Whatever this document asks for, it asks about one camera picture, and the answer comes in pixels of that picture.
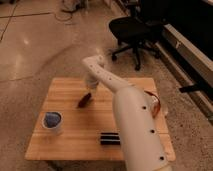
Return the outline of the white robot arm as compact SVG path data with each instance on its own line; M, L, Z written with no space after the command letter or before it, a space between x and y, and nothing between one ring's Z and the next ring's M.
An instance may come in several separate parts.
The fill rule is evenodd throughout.
M153 98L107 71L101 55L86 57L82 63L90 89L101 82L113 93L113 114L127 171L173 171L152 116Z

